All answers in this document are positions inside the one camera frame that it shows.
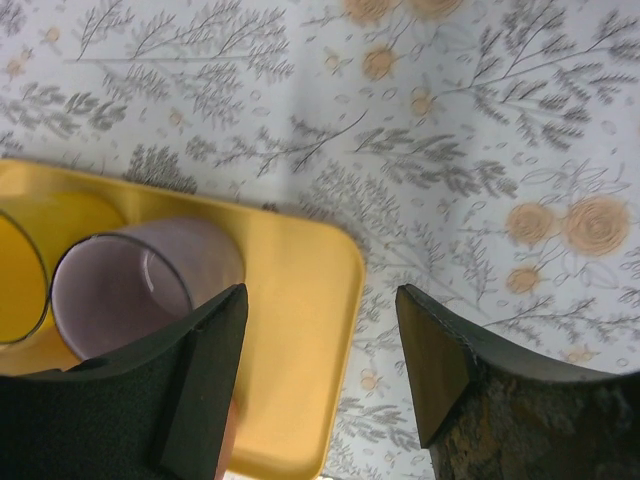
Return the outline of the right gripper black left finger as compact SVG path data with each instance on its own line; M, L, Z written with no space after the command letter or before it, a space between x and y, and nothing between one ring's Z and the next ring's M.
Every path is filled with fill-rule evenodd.
M223 477L247 317L247 289L238 284L70 370L3 377L2 477Z

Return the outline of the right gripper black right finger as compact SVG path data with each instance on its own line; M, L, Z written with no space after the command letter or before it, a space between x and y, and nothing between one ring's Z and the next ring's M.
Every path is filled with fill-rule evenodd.
M639 376L521 347L412 285L396 293L420 445L439 479L635 479Z

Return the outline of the purple mug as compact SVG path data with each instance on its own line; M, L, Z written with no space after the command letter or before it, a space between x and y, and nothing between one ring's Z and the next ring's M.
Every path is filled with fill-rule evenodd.
M165 218L72 245L55 268L51 306L64 342L86 360L183 319L244 278L241 252L221 227Z

